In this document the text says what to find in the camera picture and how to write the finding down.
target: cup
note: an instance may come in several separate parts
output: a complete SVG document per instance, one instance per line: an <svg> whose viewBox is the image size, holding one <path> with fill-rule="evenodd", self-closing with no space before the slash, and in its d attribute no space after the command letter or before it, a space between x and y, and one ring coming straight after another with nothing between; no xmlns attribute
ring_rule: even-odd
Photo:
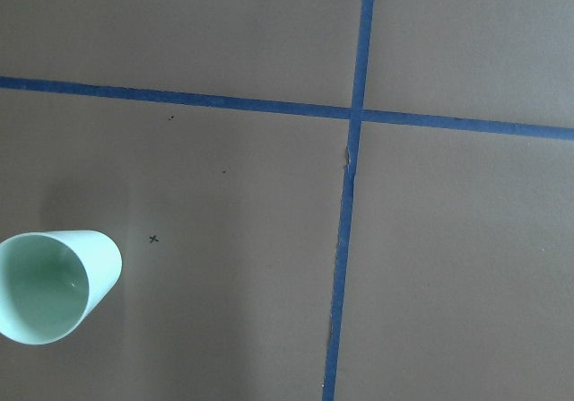
<svg viewBox="0 0 574 401"><path fill-rule="evenodd" d="M96 231L30 232L0 243L0 333L24 344L70 334L116 283L122 260Z"/></svg>

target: blue tape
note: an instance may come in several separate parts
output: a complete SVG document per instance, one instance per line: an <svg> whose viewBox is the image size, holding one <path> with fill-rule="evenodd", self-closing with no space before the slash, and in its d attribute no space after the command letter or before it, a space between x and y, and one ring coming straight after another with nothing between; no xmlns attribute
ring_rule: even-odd
<svg viewBox="0 0 574 401"><path fill-rule="evenodd" d="M25 78L12 78L8 76L0 76L0 88L97 96L113 99L145 100L149 102L176 103L198 107L243 109L247 111L296 114L300 116L321 118L349 119L351 116L351 111L348 108L313 105L308 103L243 99L232 98L229 96L213 96L184 92L163 92L160 90L128 89L124 87L99 86L62 81L32 80Z"/></svg>
<svg viewBox="0 0 574 401"><path fill-rule="evenodd" d="M444 129L469 130L491 134L535 136L539 138L552 138L569 141L574 140L574 129L567 127L527 125L523 123L477 120L474 118L427 116L422 114L407 114L403 112L376 111L372 109L365 109L362 111L361 119L363 121L387 123L392 125L440 127Z"/></svg>
<svg viewBox="0 0 574 401"><path fill-rule="evenodd" d="M369 63L370 29L375 0L361 0L361 21L355 58L355 74L352 84L351 121L347 137L347 154L349 162L344 172L343 196L341 198L341 215L339 219L339 240L335 258L333 278L333 297L331 300L331 336L326 351L325 377L323 381L323 401L335 399L337 363L341 325L343 323L344 287L349 258L349 241L351 238L352 203L354 199L354 180L359 158L361 140L361 111L365 98L365 83Z"/></svg>

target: light green cup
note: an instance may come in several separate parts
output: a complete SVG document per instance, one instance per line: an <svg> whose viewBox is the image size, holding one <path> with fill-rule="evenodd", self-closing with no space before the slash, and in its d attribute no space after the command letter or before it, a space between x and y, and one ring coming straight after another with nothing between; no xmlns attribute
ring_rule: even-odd
<svg viewBox="0 0 574 401"><path fill-rule="evenodd" d="M70 334L119 278L114 241L96 231L31 232L0 243L0 333L24 344Z"/></svg>

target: gray floor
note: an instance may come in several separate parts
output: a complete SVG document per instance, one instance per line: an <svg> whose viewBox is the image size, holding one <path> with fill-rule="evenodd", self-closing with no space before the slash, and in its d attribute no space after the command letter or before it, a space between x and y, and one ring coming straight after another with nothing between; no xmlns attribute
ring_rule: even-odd
<svg viewBox="0 0 574 401"><path fill-rule="evenodd" d="M360 12L0 0L0 76L349 107ZM574 127L572 36L572 0L375 0L364 108ZM321 399L349 121L0 109L0 239L94 229L124 257L67 338L0 338L0 398ZM336 401L574 398L573 145L362 123Z"/></svg>

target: overturned cup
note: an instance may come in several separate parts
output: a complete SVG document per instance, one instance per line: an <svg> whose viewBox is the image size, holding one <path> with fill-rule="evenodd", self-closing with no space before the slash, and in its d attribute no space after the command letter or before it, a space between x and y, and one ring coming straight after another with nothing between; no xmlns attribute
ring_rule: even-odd
<svg viewBox="0 0 574 401"><path fill-rule="evenodd" d="M0 333L24 344L70 334L116 283L122 260L96 231L22 233L0 243Z"/></svg>

